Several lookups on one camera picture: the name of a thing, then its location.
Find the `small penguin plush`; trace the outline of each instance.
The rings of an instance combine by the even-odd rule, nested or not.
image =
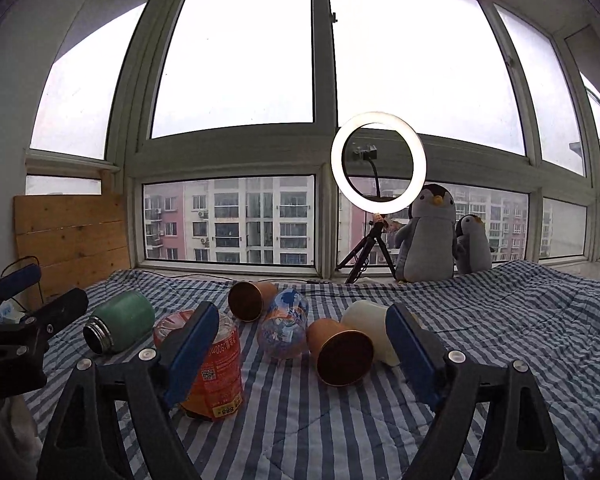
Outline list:
[[[454,275],[456,205],[440,184],[427,184],[409,206],[410,221],[395,235],[398,281],[429,282]]]
[[[491,269],[491,248],[479,216],[465,215],[456,224],[458,250],[456,265],[460,274]]]

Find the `copper cup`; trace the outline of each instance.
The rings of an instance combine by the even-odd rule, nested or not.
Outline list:
[[[369,336],[335,319],[317,319],[306,330],[309,351],[318,377],[329,386],[347,386],[360,380],[374,360]]]
[[[271,282],[238,282],[229,291],[229,309],[238,319],[255,321],[277,293]]]

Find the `blue printed bottle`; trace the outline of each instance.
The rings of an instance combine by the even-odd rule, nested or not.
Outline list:
[[[292,359],[306,349],[309,303],[292,288],[274,299],[258,329],[258,345],[274,359]]]

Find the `blue and white striped blanket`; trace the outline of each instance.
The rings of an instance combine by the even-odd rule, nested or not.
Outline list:
[[[157,318],[209,300],[227,312],[235,282],[164,278],[140,270],[114,273],[88,289],[90,310],[128,289],[142,292]],[[280,283],[280,287],[290,286]],[[531,366],[549,406],[568,479],[582,478],[600,456],[600,283],[529,262],[416,285],[293,285],[310,304],[309,322],[340,319],[348,305],[368,299],[403,302],[449,348],[478,362]],[[93,357],[77,320],[51,343],[45,356],[48,384],[26,396],[41,437],[62,387],[81,355]],[[320,383],[308,354],[281,362],[263,354],[256,323],[240,324],[245,402],[221,422],[171,417],[204,480],[399,479],[417,452],[432,414],[416,402],[399,367],[377,363],[348,388]],[[128,360],[151,337],[105,361]],[[126,403],[118,418],[132,470],[148,478]],[[480,444],[486,411],[478,406],[456,471],[466,479]]]

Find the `barcode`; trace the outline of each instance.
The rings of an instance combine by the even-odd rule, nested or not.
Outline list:
[[[211,370],[202,370],[202,380],[203,381],[213,381],[216,379],[216,371]]]

